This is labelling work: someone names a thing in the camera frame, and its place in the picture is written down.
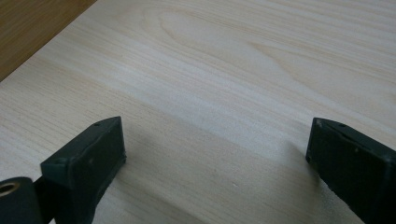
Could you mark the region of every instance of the clamp jaw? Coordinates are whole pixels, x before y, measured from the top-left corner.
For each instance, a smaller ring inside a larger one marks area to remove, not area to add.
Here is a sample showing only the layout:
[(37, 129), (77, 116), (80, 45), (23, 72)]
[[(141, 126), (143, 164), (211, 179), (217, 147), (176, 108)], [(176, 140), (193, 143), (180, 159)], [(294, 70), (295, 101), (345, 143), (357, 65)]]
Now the clamp jaw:
[(396, 223), (396, 152), (345, 124), (315, 118), (306, 160), (365, 223)]
[(41, 163), (36, 182), (0, 182), (1, 223), (92, 223), (96, 205), (125, 163), (121, 118), (94, 123)]

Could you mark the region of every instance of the screw hole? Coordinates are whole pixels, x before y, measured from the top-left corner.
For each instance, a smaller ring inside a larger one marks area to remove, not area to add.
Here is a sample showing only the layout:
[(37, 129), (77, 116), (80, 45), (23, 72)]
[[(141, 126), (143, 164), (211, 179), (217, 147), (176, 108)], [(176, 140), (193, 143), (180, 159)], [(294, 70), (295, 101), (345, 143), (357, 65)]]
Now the screw hole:
[(0, 197), (6, 196), (9, 193), (12, 193), (14, 190), (16, 190), (20, 186), (19, 183), (6, 183), (2, 186), (0, 186)]

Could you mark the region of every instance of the light wood surface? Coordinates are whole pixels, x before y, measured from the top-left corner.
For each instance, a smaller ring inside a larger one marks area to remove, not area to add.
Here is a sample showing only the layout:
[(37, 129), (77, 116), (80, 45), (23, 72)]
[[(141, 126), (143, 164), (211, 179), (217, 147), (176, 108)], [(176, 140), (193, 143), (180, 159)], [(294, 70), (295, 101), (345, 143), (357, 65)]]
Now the light wood surface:
[(122, 116), (94, 223), (361, 223), (313, 117), (396, 148), (396, 2), (99, 0), (0, 83), (0, 178)]
[(1, 0), (0, 81), (95, 0)]

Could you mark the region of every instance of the brown wooden edge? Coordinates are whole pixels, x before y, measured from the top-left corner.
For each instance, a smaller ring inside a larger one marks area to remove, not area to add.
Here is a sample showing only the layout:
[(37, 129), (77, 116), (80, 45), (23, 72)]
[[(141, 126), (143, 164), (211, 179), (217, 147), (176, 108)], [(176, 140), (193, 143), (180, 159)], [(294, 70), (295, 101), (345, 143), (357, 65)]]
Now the brown wooden edge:
[(95, 1), (0, 1), (0, 81)]

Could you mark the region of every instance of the wood grain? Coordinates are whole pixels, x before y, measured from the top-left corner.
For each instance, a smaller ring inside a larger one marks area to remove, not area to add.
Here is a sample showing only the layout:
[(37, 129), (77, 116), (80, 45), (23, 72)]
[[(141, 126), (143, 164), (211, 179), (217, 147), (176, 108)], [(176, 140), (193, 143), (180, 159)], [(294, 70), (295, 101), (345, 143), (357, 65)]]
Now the wood grain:
[(0, 81), (95, 0), (0, 1)]
[(121, 115), (94, 223), (361, 223), (304, 160), (313, 117), (396, 148), (394, 1), (100, 0), (0, 83), (0, 178)]

